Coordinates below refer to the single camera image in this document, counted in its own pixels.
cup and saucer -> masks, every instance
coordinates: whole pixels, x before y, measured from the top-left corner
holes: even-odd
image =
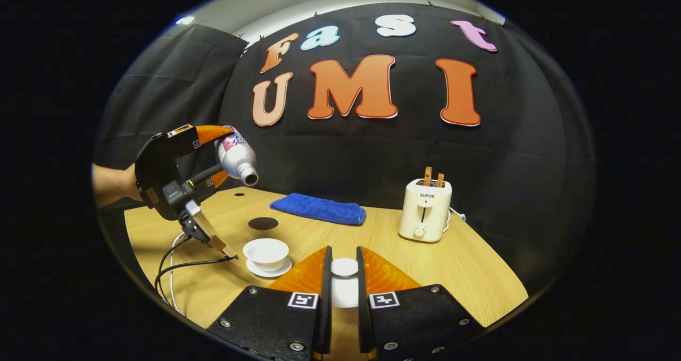
[[[278,277],[293,266],[289,246],[275,238],[259,238],[244,245],[248,270],[262,277]]]

tabletop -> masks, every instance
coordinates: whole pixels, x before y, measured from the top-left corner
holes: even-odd
[[[277,238],[289,246],[294,266],[317,250],[331,246],[333,259],[355,259],[366,247],[399,267],[422,286],[441,284],[483,327],[487,327],[528,298],[508,264],[468,224],[452,214],[450,228],[439,242],[417,242],[399,236],[401,210],[363,206],[367,217],[360,226],[339,225],[290,215],[270,208],[282,194],[239,187],[216,193],[201,204],[218,236],[237,250],[240,259],[219,264],[181,267],[173,272],[178,307],[188,319],[207,329],[246,286],[267,287],[276,278],[257,276],[246,268],[241,252],[257,238]],[[151,283],[161,257],[181,232],[177,221],[164,220],[146,207],[127,210],[126,227],[141,268]],[[274,228],[258,230],[249,221],[270,217]],[[216,259],[215,250],[190,240],[175,250],[173,264]],[[161,278],[169,294],[170,272]],[[330,361],[362,360],[358,341],[357,308],[333,308]]]

white cup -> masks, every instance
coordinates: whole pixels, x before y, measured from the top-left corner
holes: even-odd
[[[289,246],[275,238],[251,240],[243,249],[244,255],[263,271],[276,271],[284,265]]]

folded towel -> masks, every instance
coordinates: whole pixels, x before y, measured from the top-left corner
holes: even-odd
[[[367,211],[357,203],[338,203],[301,194],[291,194],[275,200],[270,208],[292,215],[350,225],[361,225],[367,216]]]

silver bottle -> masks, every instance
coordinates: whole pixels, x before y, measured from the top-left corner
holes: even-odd
[[[225,127],[233,129],[234,133],[217,143],[218,160],[229,176],[252,187],[258,182],[255,152],[239,131],[232,126]]]

